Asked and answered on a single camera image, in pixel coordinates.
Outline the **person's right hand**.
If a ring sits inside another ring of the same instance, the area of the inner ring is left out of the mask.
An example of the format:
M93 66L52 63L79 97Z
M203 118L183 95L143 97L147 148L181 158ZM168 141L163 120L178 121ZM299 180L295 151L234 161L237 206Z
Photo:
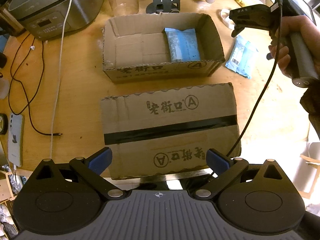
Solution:
M314 68L317 74L319 74L319 29L307 16L283 17L281 35L286 36L291 32L300 32L312 55ZM290 77L289 72L287 71L290 61L291 56L289 55L289 48L281 44L277 64L282 74L287 77Z

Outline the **dark sleeved right forearm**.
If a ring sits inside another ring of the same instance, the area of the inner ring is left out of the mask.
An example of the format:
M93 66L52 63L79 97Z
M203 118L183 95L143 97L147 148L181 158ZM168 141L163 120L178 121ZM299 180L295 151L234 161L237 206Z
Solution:
M309 114L309 120L320 138L320 87L309 87L300 99L300 104Z

